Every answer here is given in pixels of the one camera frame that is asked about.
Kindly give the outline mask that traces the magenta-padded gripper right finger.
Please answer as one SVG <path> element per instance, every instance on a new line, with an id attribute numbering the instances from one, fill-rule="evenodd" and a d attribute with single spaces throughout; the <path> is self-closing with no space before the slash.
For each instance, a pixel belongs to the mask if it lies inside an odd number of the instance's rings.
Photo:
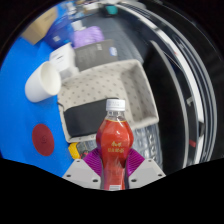
<path id="1" fill-rule="evenodd" d="M 126 160 L 126 176 L 128 188 L 135 189 L 157 181 L 165 174 L 153 159 L 144 159 L 131 149 Z"/>

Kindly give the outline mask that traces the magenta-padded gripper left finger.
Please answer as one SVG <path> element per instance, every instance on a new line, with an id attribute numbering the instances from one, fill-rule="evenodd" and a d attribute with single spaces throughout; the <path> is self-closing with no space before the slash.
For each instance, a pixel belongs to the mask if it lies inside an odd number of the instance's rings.
<path id="1" fill-rule="evenodd" d="M 100 189 L 101 177 L 102 162 L 98 149 L 92 150 L 83 159 L 75 159 L 63 175 L 63 179 L 89 189 Z"/>

